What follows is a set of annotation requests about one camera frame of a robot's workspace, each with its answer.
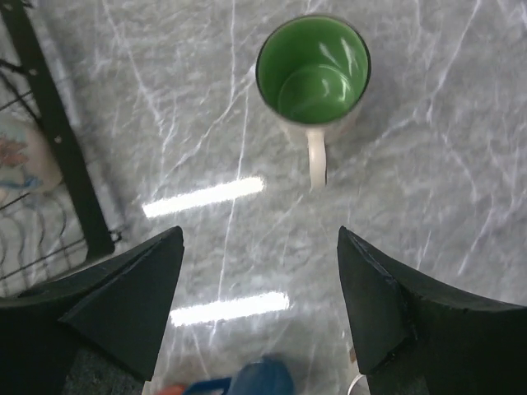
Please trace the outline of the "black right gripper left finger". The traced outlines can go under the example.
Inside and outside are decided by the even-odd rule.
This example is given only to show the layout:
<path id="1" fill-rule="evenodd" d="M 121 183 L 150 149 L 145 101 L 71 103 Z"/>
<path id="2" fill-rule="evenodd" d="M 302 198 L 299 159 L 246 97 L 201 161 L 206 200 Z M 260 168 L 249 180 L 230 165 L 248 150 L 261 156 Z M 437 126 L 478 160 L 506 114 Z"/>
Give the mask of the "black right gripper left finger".
<path id="1" fill-rule="evenodd" d="M 2 299 L 2 393 L 141 393 L 156 367 L 183 256 L 175 226 Z"/>

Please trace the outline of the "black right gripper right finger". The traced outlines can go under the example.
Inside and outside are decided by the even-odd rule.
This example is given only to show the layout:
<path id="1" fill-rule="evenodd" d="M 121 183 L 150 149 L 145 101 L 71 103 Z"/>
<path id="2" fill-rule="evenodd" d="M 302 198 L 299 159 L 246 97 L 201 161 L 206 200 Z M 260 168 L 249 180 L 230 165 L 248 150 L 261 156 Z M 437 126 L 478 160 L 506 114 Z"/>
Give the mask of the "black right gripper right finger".
<path id="1" fill-rule="evenodd" d="M 338 270 L 373 394 L 523 394 L 526 309 L 449 286 L 346 228 Z"/>

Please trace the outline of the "beige dragon print mug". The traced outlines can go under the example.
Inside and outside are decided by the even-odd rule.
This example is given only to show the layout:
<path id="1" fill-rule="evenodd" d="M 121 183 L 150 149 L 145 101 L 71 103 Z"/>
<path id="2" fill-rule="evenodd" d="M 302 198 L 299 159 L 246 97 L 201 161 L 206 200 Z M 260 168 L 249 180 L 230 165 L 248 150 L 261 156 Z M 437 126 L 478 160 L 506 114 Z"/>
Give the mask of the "beige dragon print mug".
<path id="1" fill-rule="evenodd" d="M 10 192 L 48 192 L 63 179 L 51 148 L 35 123 L 1 115 L 1 201 Z"/>

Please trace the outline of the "cream mug green inside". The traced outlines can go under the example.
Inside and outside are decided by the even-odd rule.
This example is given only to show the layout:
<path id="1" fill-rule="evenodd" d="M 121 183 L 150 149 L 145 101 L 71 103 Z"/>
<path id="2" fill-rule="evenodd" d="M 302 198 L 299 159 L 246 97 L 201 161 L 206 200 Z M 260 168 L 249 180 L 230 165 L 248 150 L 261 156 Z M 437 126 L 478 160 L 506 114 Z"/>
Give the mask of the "cream mug green inside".
<path id="1" fill-rule="evenodd" d="M 259 51 L 260 97 L 288 138 L 306 148 L 313 189 L 327 184 L 326 145 L 355 124 L 371 69 L 357 29 L 325 14 L 281 24 Z"/>

